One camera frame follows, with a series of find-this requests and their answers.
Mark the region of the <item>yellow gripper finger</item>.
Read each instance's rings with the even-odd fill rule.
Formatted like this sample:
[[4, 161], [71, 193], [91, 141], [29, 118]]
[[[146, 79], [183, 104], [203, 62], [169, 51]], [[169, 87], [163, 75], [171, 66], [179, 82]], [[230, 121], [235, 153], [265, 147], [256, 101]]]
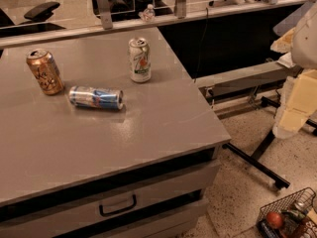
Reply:
[[317, 111], [317, 71], [306, 70], [288, 77], [281, 90], [272, 133], [276, 138], [294, 136]]

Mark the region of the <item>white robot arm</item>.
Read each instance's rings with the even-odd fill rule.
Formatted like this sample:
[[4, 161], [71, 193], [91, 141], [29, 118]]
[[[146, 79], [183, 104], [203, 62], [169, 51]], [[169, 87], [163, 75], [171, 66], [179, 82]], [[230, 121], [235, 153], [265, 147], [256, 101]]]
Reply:
[[317, 111], [317, 4], [270, 48], [290, 55], [303, 68], [296, 78], [286, 78], [272, 127], [276, 138], [286, 139], [295, 135]]

